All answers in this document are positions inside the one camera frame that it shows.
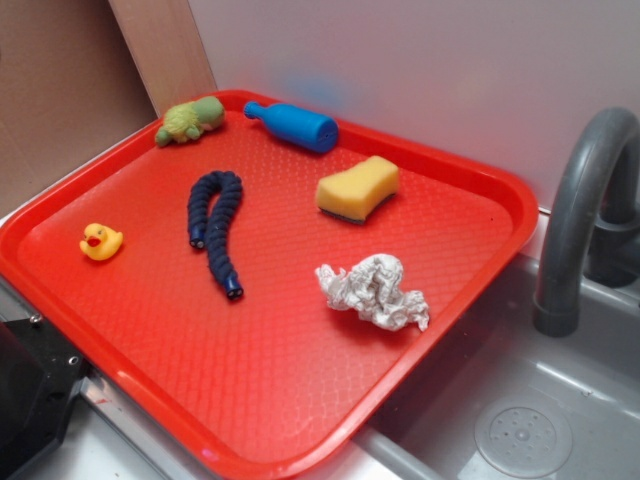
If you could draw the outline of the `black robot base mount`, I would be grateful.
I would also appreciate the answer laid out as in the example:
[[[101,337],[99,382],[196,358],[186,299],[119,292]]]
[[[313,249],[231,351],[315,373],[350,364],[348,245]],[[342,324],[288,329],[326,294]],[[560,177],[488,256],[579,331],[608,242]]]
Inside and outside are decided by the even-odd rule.
[[[16,479],[60,447],[87,363],[47,320],[1,324],[1,477]]]

